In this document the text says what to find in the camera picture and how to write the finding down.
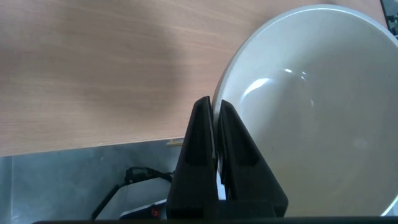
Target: concrete floor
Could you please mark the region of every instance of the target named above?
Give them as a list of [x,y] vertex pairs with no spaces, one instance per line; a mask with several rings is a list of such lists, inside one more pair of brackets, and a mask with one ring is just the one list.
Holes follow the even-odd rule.
[[89,219],[127,168],[175,169],[165,141],[0,157],[0,223]]

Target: bowl rim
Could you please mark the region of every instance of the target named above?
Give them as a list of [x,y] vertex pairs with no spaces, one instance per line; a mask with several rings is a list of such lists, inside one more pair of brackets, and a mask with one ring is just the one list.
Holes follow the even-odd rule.
[[[270,26],[273,26],[274,24],[278,23],[282,19],[286,19],[289,16],[293,16],[294,14],[302,13],[302,12],[307,12],[307,11],[313,11],[313,10],[327,10],[327,11],[336,11],[344,14],[349,14],[351,16],[357,17],[361,19],[363,22],[367,22],[368,24],[371,24],[374,28],[378,29],[381,31],[384,35],[386,35],[389,40],[391,41],[392,44],[394,44],[397,49],[398,49],[398,40],[390,33],[390,31],[387,30],[382,24],[380,24],[378,21],[375,19],[363,14],[362,12],[359,12],[354,9],[350,9],[348,7],[344,6],[337,6],[337,5],[332,5],[332,4],[314,4],[314,5],[309,5],[309,6],[302,6],[298,7],[295,9],[291,9],[289,11],[283,12],[282,14],[279,14],[278,16],[275,16],[274,18],[270,19],[266,23],[264,23],[260,28],[258,28],[253,34],[251,34],[244,42],[243,44],[239,47],[239,49],[236,51],[236,53],[233,55],[232,59],[229,61],[227,64],[227,67],[225,68],[222,76],[220,77],[216,90],[213,95],[213,99],[211,101],[211,107],[213,108],[213,114],[214,114],[214,120],[213,120],[213,126],[215,127],[214,134],[217,135],[217,124],[218,124],[218,116],[219,116],[219,110],[220,110],[220,105],[221,105],[221,96],[223,96],[224,91],[225,91],[225,86],[226,82],[231,74],[231,71],[242,54],[243,50],[246,49],[246,47],[251,44],[251,42],[256,39],[258,35],[260,35],[262,32],[264,32],[267,28]],[[398,195],[396,198],[392,199],[392,203],[387,207],[387,209],[380,214],[380,216],[385,216],[387,213],[390,212],[390,210],[393,208],[393,206],[398,202]]]

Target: black object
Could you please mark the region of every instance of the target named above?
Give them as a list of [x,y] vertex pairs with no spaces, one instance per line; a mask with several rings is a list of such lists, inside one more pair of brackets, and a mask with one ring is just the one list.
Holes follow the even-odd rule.
[[383,10],[384,18],[387,23],[387,29],[398,39],[398,12],[396,12],[393,15],[387,15],[386,12],[386,3],[389,4],[396,4],[398,5],[398,2],[395,0],[380,0],[381,7]]
[[[192,110],[174,181],[167,218],[283,217],[288,200],[234,107],[221,102],[217,147],[210,97]],[[227,201],[219,201],[217,156]]]
[[[162,178],[170,183],[173,181],[173,177],[170,175],[174,174],[174,172],[162,173],[155,169],[151,169],[149,167],[130,167],[126,170],[126,175],[124,176],[124,183],[121,185],[116,184],[109,193],[105,196],[105,198],[101,201],[101,203],[95,208],[94,212],[90,216],[90,220],[95,220],[96,217],[101,213],[106,204],[113,198],[116,192],[121,188],[129,184],[135,184],[141,181],[150,180],[154,178]],[[140,215],[146,214],[146,211],[140,212],[137,211],[139,215],[129,214],[124,217],[124,219],[132,218],[132,217],[141,217]]]

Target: red light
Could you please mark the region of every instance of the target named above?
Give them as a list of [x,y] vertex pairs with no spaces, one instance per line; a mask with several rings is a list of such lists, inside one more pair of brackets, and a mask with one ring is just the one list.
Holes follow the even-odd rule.
[[158,218],[159,215],[160,215],[159,209],[157,209],[155,207],[152,208],[152,216],[155,217],[155,218]]

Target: wood grain surface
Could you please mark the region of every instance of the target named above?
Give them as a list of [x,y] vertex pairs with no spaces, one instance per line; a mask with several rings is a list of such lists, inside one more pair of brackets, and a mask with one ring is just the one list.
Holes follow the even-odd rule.
[[261,24],[328,3],[0,0],[0,156],[181,137]]

